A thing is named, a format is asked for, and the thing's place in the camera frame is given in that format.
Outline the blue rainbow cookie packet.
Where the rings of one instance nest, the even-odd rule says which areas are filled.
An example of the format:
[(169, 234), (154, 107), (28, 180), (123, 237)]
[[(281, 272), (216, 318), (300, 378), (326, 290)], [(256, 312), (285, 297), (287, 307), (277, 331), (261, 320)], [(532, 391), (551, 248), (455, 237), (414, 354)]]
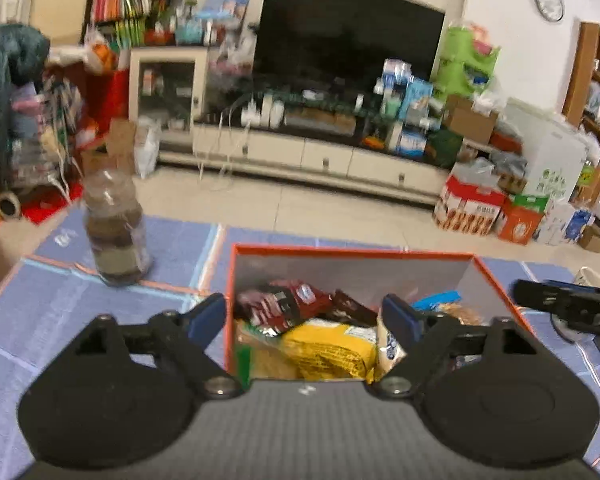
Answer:
[(455, 290), (439, 292), (412, 303), (412, 307), (419, 311), (432, 311), (451, 315), (464, 325), (483, 325), (483, 317), (473, 308), (462, 303), (462, 296)]

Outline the beige blue snack bag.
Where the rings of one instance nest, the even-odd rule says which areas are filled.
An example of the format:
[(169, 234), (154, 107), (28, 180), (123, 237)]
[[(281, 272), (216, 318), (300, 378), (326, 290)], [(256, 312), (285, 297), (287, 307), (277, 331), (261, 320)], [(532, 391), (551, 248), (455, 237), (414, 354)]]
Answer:
[(396, 337), (388, 330), (382, 318), (382, 310), (378, 312), (376, 334), (375, 380), (379, 382), (406, 356), (406, 353), (396, 341)]

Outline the green-edged cracker packet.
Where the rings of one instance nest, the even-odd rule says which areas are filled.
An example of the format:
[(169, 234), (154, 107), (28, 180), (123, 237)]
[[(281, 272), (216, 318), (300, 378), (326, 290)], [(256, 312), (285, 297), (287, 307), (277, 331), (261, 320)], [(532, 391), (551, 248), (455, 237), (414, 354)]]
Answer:
[(272, 338), (259, 334), (246, 322), (235, 324), (235, 372), (244, 385), (256, 379), (296, 380), (302, 377), (294, 361)]

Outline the dark brown snack wrapper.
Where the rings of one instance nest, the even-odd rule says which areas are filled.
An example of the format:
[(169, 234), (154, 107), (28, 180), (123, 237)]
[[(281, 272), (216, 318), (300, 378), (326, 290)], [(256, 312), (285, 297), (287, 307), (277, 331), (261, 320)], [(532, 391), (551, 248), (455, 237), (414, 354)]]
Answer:
[(332, 306), (323, 314), (327, 321), (371, 328), (377, 326), (378, 313), (347, 295), (341, 289), (330, 295)]

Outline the red white snack packet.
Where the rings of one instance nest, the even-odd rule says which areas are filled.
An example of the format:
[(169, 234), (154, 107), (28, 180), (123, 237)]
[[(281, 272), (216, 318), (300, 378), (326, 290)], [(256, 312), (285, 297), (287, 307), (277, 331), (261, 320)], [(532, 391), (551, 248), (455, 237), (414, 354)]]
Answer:
[(332, 310), (328, 292), (306, 281), (278, 280), (237, 295), (234, 315), (257, 333), (277, 337)]

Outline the golden yellow snack bag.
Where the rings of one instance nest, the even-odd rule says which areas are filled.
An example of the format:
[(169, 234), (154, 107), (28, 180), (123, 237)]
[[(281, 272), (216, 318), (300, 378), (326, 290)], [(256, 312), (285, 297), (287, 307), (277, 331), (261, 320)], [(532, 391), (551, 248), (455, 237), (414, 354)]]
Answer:
[(280, 350), (307, 380), (374, 378), (375, 327), (358, 327), (314, 318), (279, 339)]

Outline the white patterned cup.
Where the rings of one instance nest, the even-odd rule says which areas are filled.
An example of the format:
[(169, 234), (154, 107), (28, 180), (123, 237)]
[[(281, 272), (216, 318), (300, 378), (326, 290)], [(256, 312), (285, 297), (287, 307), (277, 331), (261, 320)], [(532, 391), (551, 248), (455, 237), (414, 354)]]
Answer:
[(600, 274), (589, 266), (582, 266), (574, 276), (573, 283), (579, 286), (600, 288)]

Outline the orange cardboard box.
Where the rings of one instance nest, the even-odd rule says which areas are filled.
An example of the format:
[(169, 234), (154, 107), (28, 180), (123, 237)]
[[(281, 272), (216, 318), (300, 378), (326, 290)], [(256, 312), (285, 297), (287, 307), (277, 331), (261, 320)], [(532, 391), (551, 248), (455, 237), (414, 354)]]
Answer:
[(306, 281), (324, 292), (341, 289), (367, 307), (378, 307), (388, 294), (415, 300), (455, 289), (489, 320), (510, 316), (532, 330), (484, 261), (468, 252), (236, 244), (227, 272), (224, 327), (224, 365), (231, 373), (237, 294), (276, 278)]

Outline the red white cardboard box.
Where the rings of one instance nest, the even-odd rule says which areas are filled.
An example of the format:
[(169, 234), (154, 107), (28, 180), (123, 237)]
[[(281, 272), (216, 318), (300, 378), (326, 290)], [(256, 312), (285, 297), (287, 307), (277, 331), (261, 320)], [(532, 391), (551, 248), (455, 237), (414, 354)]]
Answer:
[(449, 176), (434, 206), (434, 223), (442, 230), (488, 235), (506, 201), (498, 188), (467, 183)]

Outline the glass jar dark contents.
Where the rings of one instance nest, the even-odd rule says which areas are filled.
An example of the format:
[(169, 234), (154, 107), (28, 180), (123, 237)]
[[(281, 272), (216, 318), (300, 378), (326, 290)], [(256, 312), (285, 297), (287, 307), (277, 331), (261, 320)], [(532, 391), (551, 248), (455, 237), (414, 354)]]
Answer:
[(150, 269), (144, 212), (132, 178), (102, 169), (84, 181), (84, 226), (94, 265), (109, 285), (138, 282)]

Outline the white TV cabinet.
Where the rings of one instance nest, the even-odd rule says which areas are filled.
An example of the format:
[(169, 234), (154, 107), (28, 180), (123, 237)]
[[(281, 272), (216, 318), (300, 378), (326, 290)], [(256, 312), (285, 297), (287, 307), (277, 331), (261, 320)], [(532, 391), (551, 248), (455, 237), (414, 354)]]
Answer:
[(158, 161), (202, 170), (232, 170), (432, 206), (445, 184), (444, 169), (399, 156), (259, 130), (196, 124), (166, 130)]

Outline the wooden bookshelf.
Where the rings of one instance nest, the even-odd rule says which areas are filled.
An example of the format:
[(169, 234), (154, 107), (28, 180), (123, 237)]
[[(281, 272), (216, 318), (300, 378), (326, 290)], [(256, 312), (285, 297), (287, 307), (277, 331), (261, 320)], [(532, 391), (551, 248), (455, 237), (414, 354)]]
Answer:
[(562, 114), (600, 144), (600, 24), (582, 22)]

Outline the white glass-door cabinet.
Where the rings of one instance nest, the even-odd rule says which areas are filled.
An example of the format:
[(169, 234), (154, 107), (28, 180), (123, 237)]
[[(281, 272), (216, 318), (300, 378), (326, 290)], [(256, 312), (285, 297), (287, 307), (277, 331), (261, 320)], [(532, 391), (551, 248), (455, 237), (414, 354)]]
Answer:
[(204, 111), (208, 66), (204, 47), (132, 49), (129, 118), (145, 117), (163, 130), (189, 132)]

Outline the black television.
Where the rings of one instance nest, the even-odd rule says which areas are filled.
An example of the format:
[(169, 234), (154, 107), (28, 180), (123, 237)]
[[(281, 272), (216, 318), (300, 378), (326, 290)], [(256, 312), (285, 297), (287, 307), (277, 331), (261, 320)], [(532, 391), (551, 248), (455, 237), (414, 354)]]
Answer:
[(411, 0), (263, 0), (253, 71), (370, 90), (387, 60), (426, 79), (444, 14)]

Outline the teal puffer jacket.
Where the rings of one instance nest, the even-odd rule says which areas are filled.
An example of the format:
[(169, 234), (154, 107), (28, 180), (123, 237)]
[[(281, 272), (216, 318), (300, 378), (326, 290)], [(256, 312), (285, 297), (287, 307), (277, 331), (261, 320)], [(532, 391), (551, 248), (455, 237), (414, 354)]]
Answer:
[(50, 40), (38, 29), (21, 23), (0, 25), (0, 167), (10, 150), (9, 114), (12, 88), (42, 77)]

